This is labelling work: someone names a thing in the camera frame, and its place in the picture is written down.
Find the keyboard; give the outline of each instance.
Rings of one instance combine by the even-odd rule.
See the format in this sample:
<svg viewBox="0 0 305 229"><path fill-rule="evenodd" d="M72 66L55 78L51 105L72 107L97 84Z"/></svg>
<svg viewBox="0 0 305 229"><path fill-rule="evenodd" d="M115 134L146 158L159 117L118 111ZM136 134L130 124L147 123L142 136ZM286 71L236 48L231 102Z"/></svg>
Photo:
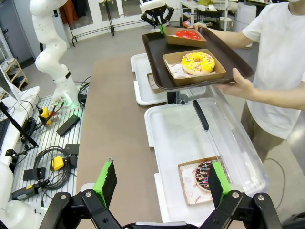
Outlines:
<svg viewBox="0 0 305 229"><path fill-rule="evenodd" d="M0 121L0 149L2 147L4 138L5 138L5 134L6 134L6 131L8 130L9 124L10 124L10 121L8 118Z"/></svg>

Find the table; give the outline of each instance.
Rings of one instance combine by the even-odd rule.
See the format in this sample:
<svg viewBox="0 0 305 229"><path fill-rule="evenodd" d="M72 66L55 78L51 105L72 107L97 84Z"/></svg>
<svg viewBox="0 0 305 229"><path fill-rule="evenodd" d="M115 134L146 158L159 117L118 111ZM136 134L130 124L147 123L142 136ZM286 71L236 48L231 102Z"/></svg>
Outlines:
<svg viewBox="0 0 305 229"><path fill-rule="evenodd" d="M135 221L161 222L154 173L155 154L148 145L144 113L135 100L130 57L97 61L92 72L78 160L77 190L95 182L113 157L118 184L110 210L121 225ZM119 62L112 69L110 62ZM80 229L94 228L84 220Z"/></svg>

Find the screw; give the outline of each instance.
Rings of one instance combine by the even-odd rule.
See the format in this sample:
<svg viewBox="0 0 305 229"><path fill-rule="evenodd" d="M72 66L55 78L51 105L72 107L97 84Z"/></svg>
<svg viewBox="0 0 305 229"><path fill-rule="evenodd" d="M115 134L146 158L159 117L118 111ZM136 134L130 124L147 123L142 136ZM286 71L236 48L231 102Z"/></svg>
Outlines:
<svg viewBox="0 0 305 229"><path fill-rule="evenodd" d="M260 201L263 201L263 200L265 199L265 197L264 197L263 195L259 195L257 198L258 198L258 200L260 200Z"/></svg>
<svg viewBox="0 0 305 229"><path fill-rule="evenodd" d="M232 197L234 197L234 198L238 198L238 197L239 197L238 192L234 192L234 193L232 194Z"/></svg>

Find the donut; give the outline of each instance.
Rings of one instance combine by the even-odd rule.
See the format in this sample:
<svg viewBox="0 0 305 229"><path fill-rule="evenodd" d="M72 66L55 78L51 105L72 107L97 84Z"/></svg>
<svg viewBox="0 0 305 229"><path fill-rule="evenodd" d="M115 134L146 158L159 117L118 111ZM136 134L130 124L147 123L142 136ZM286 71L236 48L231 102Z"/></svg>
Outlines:
<svg viewBox="0 0 305 229"><path fill-rule="evenodd" d="M210 172L210 167L212 165L211 161L203 161L200 163L195 171L195 180L199 188L210 191L210 186L208 183L208 177Z"/></svg>
<svg viewBox="0 0 305 229"><path fill-rule="evenodd" d="M176 33L176 36L181 37L181 38L197 40L197 41L201 40L201 37L199 36L199 34L197 34L194 31L190 31L190 30L180 30Z"/></svg>
<svg viewBox="0 0 305 229"><path fill-rule="evenodd" d="M213 71L215 60L204 52L192 52L183 56L181 64L183 69L191 75L204 75Z"/></svg>

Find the white t-shirt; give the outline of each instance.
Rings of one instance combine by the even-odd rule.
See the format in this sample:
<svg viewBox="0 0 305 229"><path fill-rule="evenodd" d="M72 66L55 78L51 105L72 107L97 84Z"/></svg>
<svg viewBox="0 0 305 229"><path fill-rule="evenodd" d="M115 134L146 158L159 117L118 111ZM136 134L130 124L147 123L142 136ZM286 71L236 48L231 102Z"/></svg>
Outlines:
<svg viewBox="0 0 305 229"><path fill-rule="evenodd" d="M305 16L292 15L288 2L266 6L243 34L260 43L254 87L287 90L305 82ZM284 139L300 115L295 109L247 103L262 129Z"/></svg>

